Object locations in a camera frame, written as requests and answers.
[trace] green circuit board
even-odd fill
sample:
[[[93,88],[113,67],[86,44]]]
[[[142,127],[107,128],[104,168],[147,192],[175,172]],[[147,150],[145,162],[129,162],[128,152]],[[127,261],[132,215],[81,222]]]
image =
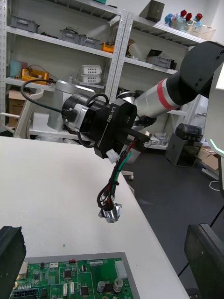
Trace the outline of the green circuit board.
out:
[[[119,293],[112,289],[118,260],[121,258],[28,264],[26,278],[16,281],[10,299],[133,299],[127,278]],[[97,291],[99,281],[105,282],[102,293]]]

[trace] teal container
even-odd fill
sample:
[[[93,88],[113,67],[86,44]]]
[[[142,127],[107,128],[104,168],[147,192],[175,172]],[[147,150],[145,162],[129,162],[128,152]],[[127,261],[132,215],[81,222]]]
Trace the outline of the teal container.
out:
[[[102,3],[102,4],[106,4],[106,0],[94,0],[94,1]]]
[[[21,78],[22,61],[11,60],[9,64],[9,76]]]

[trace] white chair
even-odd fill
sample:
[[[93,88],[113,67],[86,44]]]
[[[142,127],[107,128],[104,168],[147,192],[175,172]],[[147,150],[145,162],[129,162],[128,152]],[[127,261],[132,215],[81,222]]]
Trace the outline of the white chair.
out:
[[[36,90],[36,93],[31,94],[29,97],[33,100],[38,100],[42,96],[43,96],[43,89],[38,88]],[[20,115],[4,113],[4,112],[0,113],[1,126],[5,128],[7,131],[13,133],[14,138],[30,139],[30,135],[29,135],[30,117],[34,110],[34,106],[35,106],[34,103],[26,100]],[[15,130],[8,128],[7,126],[4,125],[2,121],[3,116],[14,117],[18,119]]]

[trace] white table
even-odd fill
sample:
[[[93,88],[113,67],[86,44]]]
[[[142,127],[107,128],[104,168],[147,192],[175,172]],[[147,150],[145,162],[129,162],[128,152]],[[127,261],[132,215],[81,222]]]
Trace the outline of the white table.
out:
[[[124,251],[141,299],[189,299],[122,175],[119,221],[98,218],[113,166],[93,149],[0,137],[0,169],[0,227],[22,226],[27,257]]]

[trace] plastic bin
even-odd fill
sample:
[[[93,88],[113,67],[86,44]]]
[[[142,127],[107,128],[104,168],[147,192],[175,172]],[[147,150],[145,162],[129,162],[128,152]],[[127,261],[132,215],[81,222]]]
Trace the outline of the plastic bin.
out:
[[[81,73],[85,74],[94,74],[100,75],[102,72],[100,65],[83,65],[81,68]]]
[[[34,21],[22,19],[14,15],[11,16],[10,26],[35,33],[37,33],[37,29],[39,27],[39,25],[37,25]]]
[[[215,31],[216,30],[210,26],[202,25],[200,27],[192,29],[189,33],[193,36],[200,37],[206,41],[210,41]]]
[[[171,59],[163,58],[160,56],[150,56],[147,57],[146,59],[146,62],[148,62],[149,64],[161,66],[164,67],[165,69],[170,68],[171,61],[172,61]]]
[[[79,44],[82,46],[99,50],[100,48],[99,43],[100,41],[98,39],[86,37],[86,36],[79,36]]]
[[[100,83],[100,75],[81,75],[80,81],[83,83],[97,84]]]
[[[42,79],[49,79],[49,73],[46,73],[44,71],[38,71],[38,70],[33,70],[33,73],[37,76],[42,76]],[[29,75],[29,70],[27,69],[22,69],[22,80],[23,81],[29,81],[29,80],[34,80],[38,79],[37,77],[32,77]],[[36,82],[37,84],[41,85],[47,85],[47,82]]]
[[[79,44],[79,35],[69,30],[60,30],[61,40]]]

